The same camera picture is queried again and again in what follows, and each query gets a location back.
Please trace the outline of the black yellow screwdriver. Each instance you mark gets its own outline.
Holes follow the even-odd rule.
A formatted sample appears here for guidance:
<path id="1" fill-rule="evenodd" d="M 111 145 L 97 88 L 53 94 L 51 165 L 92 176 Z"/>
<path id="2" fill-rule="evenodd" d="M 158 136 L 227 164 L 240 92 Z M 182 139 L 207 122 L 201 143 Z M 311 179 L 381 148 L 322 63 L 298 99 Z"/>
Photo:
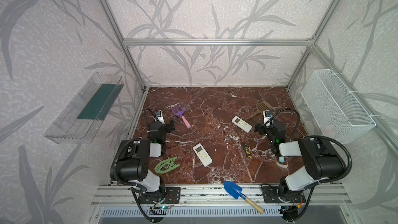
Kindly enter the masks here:
<path id="1" fill-rule="evenodd" d="M 250 148 L 248 147 L 248 145 L 245 142 L 242 142 L 241 146 L 243 148 L 243 151 L 244 151 L 246 157 L 251 158 L 251 152 L 250 152 Z"/>

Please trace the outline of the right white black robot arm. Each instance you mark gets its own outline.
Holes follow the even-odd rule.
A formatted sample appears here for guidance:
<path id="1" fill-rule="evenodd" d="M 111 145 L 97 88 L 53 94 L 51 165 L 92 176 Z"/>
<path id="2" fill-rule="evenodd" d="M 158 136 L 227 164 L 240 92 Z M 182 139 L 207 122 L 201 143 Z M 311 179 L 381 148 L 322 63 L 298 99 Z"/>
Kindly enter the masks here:
<path id="1" fill-rule="evenodd" d="M 268 137 L 271 151 L 280 162 L 285 157 L 301 157 L 303 160 L 303 166 L 281 178 L 278 186 L 261 185 L 265 203 L 305 202 L 304 191 L 341 180 L 352 169 L 351 154 L 344 145 L 332 138 L 311 135 L 287 142 L 286 127 L 277 120 L 257 124 L 255 132 Z"/>

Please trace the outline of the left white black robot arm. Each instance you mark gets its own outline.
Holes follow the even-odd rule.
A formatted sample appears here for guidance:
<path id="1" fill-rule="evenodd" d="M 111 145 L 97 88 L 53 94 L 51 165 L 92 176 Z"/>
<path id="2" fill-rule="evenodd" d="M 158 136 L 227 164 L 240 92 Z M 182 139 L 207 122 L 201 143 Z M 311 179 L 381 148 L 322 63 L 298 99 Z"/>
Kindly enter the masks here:
<path id="1" fill-rule="evenodd" d="M 150 158 L 163 156 L 166 135 L 175 130 L 174 121 L 164 124 L 159 120 L 149 125 L 149 138 L 133 138 L 121 142 L 110 168 L 110 178 L 131 187 L 134 194 L 164 197 L 161 177 L 149 169 Z"/>

